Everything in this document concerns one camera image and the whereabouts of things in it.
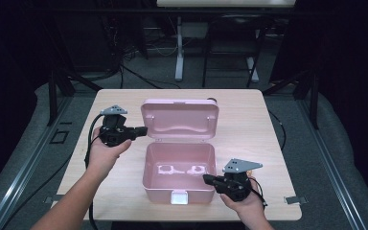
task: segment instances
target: human hand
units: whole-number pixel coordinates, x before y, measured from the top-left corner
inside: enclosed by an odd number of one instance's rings
[[[252,188],[258,191],[258,185],[253,179],[250,179]],[[238,202],[233,201],[225,194],[221,194],[220,198],[228,208],[234,210],[238,214],[241,221],[249,229],[272,229],[265,218],[265,209],[262,201],[254,193],[250,193],[246,199]]]
[[[104,180],[112,170],[116,160],[130,147],[132,142],[127,139],[119,146],[109,147],[100,138],[97,138],[99,134],[100,128],[97,127],[92,134],[92,140],[95,140],[91,145],[87,171],[99,177],[100,180]]]

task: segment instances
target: wooden table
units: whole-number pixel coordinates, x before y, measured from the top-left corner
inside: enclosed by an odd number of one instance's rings
[[[64,195],[81,177],[87,135],[94,118],[114,104],[126,109],[127,127],[142,126],[140,106],[148,98],[207,99],[218,101],[217,135],[208,140],[215,149],[218,174],[231,158],[254,161],[264,166],[254,170],[268,203],[265,214],[271,220],[298,220],[301,209],[288,205],[284,197],[295,196],[288,169],[279,147],[262,93],[233,89],[105,89],[99,91],[58,188]],[[171,205],[149,201],[142,184],[149,137],[136,139],[117,160],[94,198],[94,219],[127,221],[232,221],[239,220],[218,194],[209,204]]]

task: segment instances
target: dark background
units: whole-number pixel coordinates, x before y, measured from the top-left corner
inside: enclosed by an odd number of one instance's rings
[[[41,21],[26,16],[20,4],[24,1],[0,0],[0,172],[34,112],[35,90],[47,82],[53,69],[107,71],[117,64],[115,50],[109,49],[102,33],[102,21],[86,24],[46,17],[48,28],[44,28]],[[313,67],[318,70],[320,93],[345,126],[356,167],[368,185],[368,1],[299,0],[296,10],[334,10],[336,15],[325,22],[291,19],[271,79],[287,79]],[[58,34],[47,36],[45,30],[56,26]],[[83,45],[87,37],[96,46]],[[62,39],[64,46],[53,46],[53,41]]]

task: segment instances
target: camera mount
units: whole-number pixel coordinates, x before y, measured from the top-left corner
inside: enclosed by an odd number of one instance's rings
[[[203,179],[205,184],[214,186],[217,193],[226,194],[234,201],[242,201],[249,196],[250,192],[253,192],[258,195],[265,206],[263,197],[253,190],[247,176],[247,171],[258,169],[262,166],[261,163],[233,158],[223,168],[223,176],[204,174]]]
[[[124,126],[127,118],[121,114],[127,114],[127,111],[118,105],[113,105],[101,111],[101,115],[104,115],[104,117],[103,125],[100,128],[100,138],[109,147],[118,146],[127,139],[134,141],[137,137],[148,134],[148,128],[145,126]]]

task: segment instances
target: wrist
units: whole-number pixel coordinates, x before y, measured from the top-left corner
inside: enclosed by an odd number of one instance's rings
[[[87,179],[92,180],[93,182],[97,182],[101,184],[106,179],[107,174],[104,174],[101,170],[93,169],[92,167],[88,167],[83,177],[86,177]]]
[[[268,230],[273,229],[265,217],[265,213],[247,212],[238,213],[239,218],[250,230]]]

